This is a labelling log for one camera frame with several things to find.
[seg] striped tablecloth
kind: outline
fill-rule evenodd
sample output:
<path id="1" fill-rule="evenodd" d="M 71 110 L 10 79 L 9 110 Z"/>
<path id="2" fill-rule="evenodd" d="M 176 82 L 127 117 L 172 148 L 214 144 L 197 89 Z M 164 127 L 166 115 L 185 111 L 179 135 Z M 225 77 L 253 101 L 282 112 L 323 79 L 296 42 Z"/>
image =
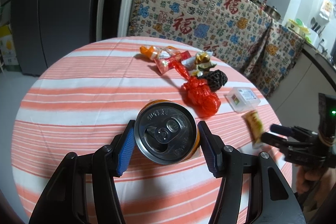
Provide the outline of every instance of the striped tablecloth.
<path id="1" fill-rule="evenodd" d="M 84 46 L 51 66 L 23 98 L 12 138 L 12 169 L 17 192 L 28 216 L 48 179 L 64 155 L 95 152 L 122 133 L 127 122 L 151 99 L 169 99 L 184 105 L 179 88 L 185 82 L 175 71 L 163 77 L 155 64 L 142 58 L 140 45 L 174 45 L 195 54 L 198 50 L 175 41 L 151 37 L 115 38 Z M 241 152 L 257 154 L 241 114 L 232 111 L 225 94 L 234 86 L 248 86 L 261 99 L 257 107 L 267 130 L 279 123 L 261 93 L 225 63 L 228 82 L 217 91 L 221 107 L 206 122 L 212 133 Z M 188 107 L 197 117 L 194 110 Z M 291 165 L 268 146 L 289 184 Z M 221 180 L 208 171 L 204 157 L 168 166 L 154 164 L 136 148 L 130 166 L 115 178 L 127 224 L 208 223 Z M 248 204 L 248 178 L 244 177 L 238 223 L 244 223 Z M 91 177 L 87 176 L 88 212 L 96 223 Z"/>

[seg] orange can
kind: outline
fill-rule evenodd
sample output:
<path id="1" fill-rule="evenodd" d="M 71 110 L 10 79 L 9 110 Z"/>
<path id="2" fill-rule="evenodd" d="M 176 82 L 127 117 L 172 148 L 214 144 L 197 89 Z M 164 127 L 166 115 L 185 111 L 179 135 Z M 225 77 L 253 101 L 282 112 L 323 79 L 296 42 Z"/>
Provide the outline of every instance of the orange can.
<path id="1" fill-rule="evenodd" d="M 140 151 L 158 164 L 174 164 L 191 158 L 200 145 L 193 115 L 169 100 L 153 100 L 139 112 L 134 125 Z"/>

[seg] gray floor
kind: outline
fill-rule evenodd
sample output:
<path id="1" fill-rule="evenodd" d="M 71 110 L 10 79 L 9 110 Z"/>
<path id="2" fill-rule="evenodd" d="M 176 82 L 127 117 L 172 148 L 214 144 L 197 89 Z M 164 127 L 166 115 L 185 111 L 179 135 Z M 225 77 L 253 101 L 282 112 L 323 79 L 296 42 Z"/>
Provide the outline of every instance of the gray floor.
<path id="1" fill-rule="evenodd" d="M 20 102 L 36 80 L 20 72 L 0 73 L 0 190 L 25 223 L 28 217 L 17 195 L 11 168 L 11 138 Z"/>

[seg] bottle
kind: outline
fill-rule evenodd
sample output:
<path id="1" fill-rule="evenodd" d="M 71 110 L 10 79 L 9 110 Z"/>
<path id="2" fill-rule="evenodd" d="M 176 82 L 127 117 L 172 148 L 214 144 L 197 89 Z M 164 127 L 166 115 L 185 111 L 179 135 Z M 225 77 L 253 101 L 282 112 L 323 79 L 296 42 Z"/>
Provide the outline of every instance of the bottle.
<path id="1" fill-rule="evenodd" d="M 261 4 L 261 7 L 260 7 L 261 10 L 265 10 L 265 8 L 266 8 L 266 1 L 267 0 L 264 0 L 263 3 Z"/>

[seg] human hand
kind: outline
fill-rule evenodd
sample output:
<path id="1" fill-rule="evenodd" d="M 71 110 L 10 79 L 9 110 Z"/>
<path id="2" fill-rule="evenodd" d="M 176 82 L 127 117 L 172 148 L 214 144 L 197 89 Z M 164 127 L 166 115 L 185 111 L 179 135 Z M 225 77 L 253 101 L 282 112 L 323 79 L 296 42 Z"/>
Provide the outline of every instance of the human hand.
<path id="1" fill-rule="evenodd" d="M 336 169 L 319 168 L 305 171 L 302 166 L 299 166 L 296 174 L 296 191 L 299 194 L 303 194 L 310 189 L 309 181 L 318 180 L 320 180 L 320 186 L 316 191 L 314 200 L 319 208 L 336 183 Z"/>

